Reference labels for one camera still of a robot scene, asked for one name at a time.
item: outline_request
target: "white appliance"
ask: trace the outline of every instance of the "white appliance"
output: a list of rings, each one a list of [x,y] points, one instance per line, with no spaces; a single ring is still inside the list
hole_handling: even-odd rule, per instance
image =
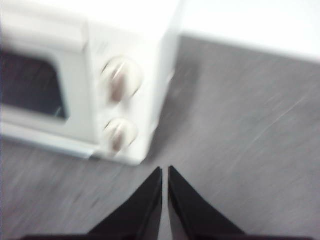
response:
[[[2,0],[1,134],[137,165],[174,74],[178,0]]]

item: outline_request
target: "white wall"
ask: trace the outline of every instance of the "white wall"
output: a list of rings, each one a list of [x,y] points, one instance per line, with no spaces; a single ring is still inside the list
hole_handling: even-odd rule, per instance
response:
[[[186,0],[182,31],[320,63],[320,0]]]

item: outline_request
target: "oven door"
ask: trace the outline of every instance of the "oven door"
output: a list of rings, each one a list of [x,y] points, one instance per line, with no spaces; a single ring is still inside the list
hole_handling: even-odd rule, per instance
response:
[[[1,11],[2,133],[52,147],[83,143],[92,149],[97,136],[85,22]]]

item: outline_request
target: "gray countertop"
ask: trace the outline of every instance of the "gray countertop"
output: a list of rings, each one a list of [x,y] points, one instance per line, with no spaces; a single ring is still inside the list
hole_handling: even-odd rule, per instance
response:
[[[183,37],[141,165],[1,141],[1,235],[86,233],[170,165],[247,233],[317,238],[320,66]],[[172,239],[167,196],[161,240]]]

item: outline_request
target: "oven window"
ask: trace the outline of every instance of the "oven window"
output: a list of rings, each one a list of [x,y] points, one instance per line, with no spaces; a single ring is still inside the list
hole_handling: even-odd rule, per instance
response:
[[[57,72],[48,62],[0,52],[1,103],[66,119]]]

